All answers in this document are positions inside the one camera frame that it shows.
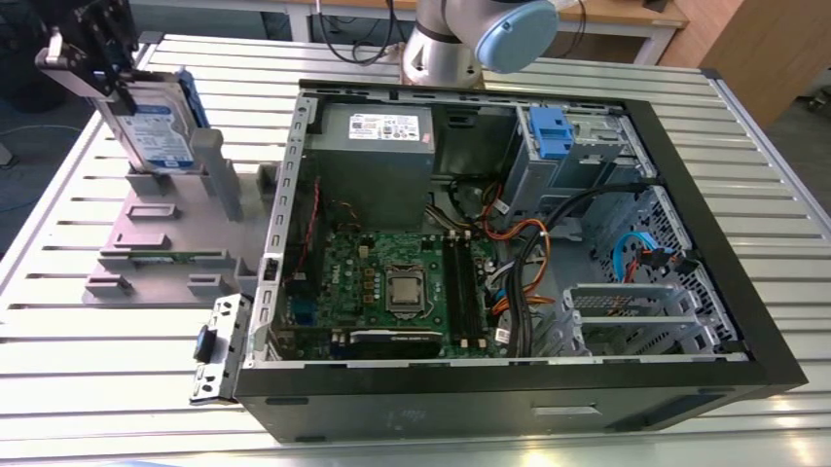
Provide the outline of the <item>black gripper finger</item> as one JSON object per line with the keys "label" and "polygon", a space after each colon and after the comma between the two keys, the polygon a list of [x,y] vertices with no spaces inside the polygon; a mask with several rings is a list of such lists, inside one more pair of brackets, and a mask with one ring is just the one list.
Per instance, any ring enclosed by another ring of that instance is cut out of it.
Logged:
{"label": "black gripper finger", "polygon": [[113,115],[133,116],[137,106],[127,86],[131,75],[124,72],[107,75],[104,71],[96,71],[93,77],[103,86],[100,96],[95,97],[93,100],[100,102]]}

